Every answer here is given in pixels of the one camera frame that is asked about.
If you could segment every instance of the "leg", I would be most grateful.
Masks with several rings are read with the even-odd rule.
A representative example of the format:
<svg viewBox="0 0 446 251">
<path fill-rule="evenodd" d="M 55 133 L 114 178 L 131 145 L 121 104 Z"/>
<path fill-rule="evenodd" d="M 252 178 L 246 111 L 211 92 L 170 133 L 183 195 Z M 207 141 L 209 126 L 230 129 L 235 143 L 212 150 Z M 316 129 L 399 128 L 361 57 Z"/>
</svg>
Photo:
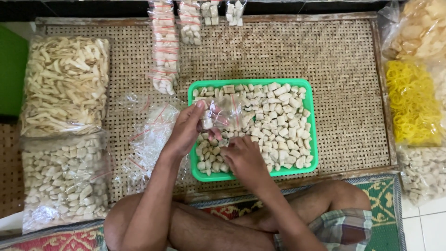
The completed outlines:
<svg viewBox="0 0 446 251">
<path fill-rule="evenodd" d="M 286 198 L 307 225 L 328 211 L 348 208 L 371 210 L 368 196 L 361 189 L 340 180 L 321 182 L 305 191 L 287 195 Z M 255 230 L 278 233 L 277 225 L 266 208 L 231 222 Z"/>
<path fill-rule="evenodd" d="M 142 193 L 119 200 L 107 215 L 104 236 L 110 250 L 121 249 L 125 231 L 141 197 Z M 181 251 L 274 250 L 272 234 L 239 226 L 176 202 L 171 208 L 168 239 Z"/>
</svg>

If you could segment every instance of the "patterned mat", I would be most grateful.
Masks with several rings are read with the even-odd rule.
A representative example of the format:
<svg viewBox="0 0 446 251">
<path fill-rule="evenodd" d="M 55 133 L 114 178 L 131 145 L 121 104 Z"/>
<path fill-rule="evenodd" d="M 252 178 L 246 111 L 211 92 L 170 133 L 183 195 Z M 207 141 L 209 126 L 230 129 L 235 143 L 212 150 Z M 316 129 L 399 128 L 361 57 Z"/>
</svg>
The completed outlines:
<svg viewBox="0 0 446 251">
<path fill-rule="evenodd" d="M 401 218 L 401 190 L 398 177 L 381 175 L 350 179 L 347 182 L 362 189 L 370 198 L 373 214 L 373 234 L 367 251 L 405 251 Z M 284 194 L 305 190 L 309 186 L 282 190 Z M 192 204 L 223 219 L 234 219 L 263 207 L 254 196 Z M 106 251 L 103 221 L 83 223 L 38 231 L 0 242 L 0 250 L 98 250 Z"/>
</svg>

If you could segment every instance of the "green plastic tray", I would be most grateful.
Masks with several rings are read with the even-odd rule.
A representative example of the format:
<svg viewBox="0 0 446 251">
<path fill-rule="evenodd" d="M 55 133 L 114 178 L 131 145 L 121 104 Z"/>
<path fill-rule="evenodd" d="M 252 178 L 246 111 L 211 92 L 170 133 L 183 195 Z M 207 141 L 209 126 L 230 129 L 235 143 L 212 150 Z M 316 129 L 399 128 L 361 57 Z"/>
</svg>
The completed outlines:
<svg viewBox="0 0 446 251">
<path fill-rule="evenodd" d="M 273 82 L 279 83 L 279 84 L 290 84 L 291 86 L 298 86 L 298 87 L 305 87 L 306 91 L 306 98 L 303 100 L 304 107 L 311 112 L 311 115 L 308 117 L 308 123 L 311 124 L 310 128 L 310 135 L 312 140 L 310 141 L 311 155 L 314 156 L 313 160 L 311 161 L 311 166 L 307 168 L 298 169 L 296 167 L 292 167 L 290 169 L 287 169 L 286 167 L 281 167 L 279 171 L 276 171 L 273 169 L 273 171 L 270 173 L 271 176 L 281 176 L 281 175 L 291 175 L 291 174 L 298 174 L 298 173 L 304 173 L 304 172 L 312 172 L 316 167 L 318 166 L 319 158 L 318 158 L 318 142 L 316 139 L 316 125 L 314 121 L 314 106 L 313 106 L 313 92 L 311 90 L 311 86 L 305 79 L 232 79 L 232 80 L 205 80 L 205 81 L 197 81 L 190 85 L 188 91 L 187 91 L 187 99 L 188 99 L 188 105 L 191 105 L 194 96 L 192 95 L 193 90 L 200 88 L 200 87 L 209 87 L 212 86 L 214 88 L 219 88 L 224 85 L 228 84 L 271 84 Z M 195 153 L 195 148 L 197 146 L 197 143 L 194 144 L 194 147 L 192 147 L 192 150 L 190 151 L 190 166 L 192 168 L 192 175 L 202 182 L 210 182 L 210 181 L 222 181 L 222 180 L 235 180 L 236 177 L 232 173 L 225 173 L 225 172 L 219 172 L 219 173 L 212 173 L 210 176 L 208 176 L 206 173 L 201 173 L 197 168 L 198 158 L 197 154 Z"/>
</svg>

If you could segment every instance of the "bamboo tray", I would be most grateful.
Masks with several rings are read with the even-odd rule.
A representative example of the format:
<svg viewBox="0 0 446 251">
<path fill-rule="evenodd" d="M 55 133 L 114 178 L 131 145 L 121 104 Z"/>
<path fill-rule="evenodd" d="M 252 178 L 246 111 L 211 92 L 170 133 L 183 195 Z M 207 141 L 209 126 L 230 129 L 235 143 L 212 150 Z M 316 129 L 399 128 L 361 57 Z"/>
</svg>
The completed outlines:
<svg viewBox="0 0 446 251">
<path fill-rule="evenodd" d="M 313 89 L 319 165 L 306 174 L 275 177 L 285 189 L 328 179 L 396 172 L 397 162 L 381 70 L 376 13 L 244 16 L 244 26 L 204 26 L 202 46 L 181 46 L 176 89 L 187 101 L 197 80 L 304 78 Z M 37 18 L 46 35 L 112 38 L 110 98 L 105 128 L 117 160 L 114 178 L 125 180 L 120 166 L 131 153 L 132 125 L 146 117 L 118 105 L 126 92 L 163 99 L 145 74 L 152 65 L 148 18 Z M 112 202 L 126 194 L 110 188 Z M 202 183 L 190 173 L 175 186 L 175 199 L 187 202 L 248 193 L 238 181 Z"/>
</svg>

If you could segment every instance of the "plaid shorts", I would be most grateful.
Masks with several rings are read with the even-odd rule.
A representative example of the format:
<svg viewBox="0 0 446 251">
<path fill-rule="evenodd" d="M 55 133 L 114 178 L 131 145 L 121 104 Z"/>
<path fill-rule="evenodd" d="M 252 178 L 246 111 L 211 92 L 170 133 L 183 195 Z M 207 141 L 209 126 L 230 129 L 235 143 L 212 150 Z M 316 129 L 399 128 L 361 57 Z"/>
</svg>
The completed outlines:
<svg viewBox="0 0 446 251">
<path fill-rule="evenodd" d="M 328 251 L 363 251 L 372 236 L 372 212 L 342 209 L 324 213 L 308 227 Z M 280 234 L 274 235 L 277 251 L 286 251 Z"/>
</svg>

